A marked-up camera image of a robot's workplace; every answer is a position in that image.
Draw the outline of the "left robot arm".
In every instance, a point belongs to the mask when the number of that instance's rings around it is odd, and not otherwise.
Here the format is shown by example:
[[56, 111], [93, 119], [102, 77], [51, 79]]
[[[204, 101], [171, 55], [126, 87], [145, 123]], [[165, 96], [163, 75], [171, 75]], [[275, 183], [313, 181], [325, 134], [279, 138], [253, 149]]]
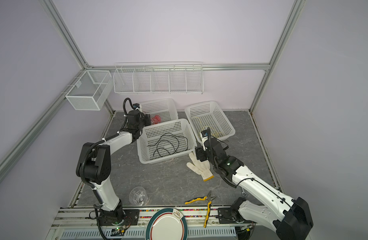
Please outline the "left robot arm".
[[120, 129], [96, 143], [85, 143], [76, 167], [77, 177], [91, 188], [99, 202], [94, 206], [97, 219], [108, 219], [111, 225], [120, 225], [126, 218], [123, 204], [110, 181], [111, 155], [136, 142], [143, 128], [151, 125], [150, 116], [144, 114], [140, 105], [132, 103], [130, 98], [123, 101], [123, 110], [125, 120]]

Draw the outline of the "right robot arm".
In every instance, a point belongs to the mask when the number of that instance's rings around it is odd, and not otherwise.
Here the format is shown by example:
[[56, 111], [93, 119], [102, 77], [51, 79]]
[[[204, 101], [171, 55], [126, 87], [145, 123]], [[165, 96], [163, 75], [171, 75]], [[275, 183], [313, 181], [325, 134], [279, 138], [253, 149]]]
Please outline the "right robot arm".
[[239, 197], [229, 208], [219, 212], [222, 223], [262, 225], [274, 231], [281, 240], [305, 240], [313, 228], [308, 203], [301, 197], [294, 199], [259, 178], [242, 161], [226, 153], [222, 142], [201, 132], [202, 146], [195, 149], [197, 160], [209, 162], [214, 172], [229, 186], [242, 188], [261, 202], [256, 205]]

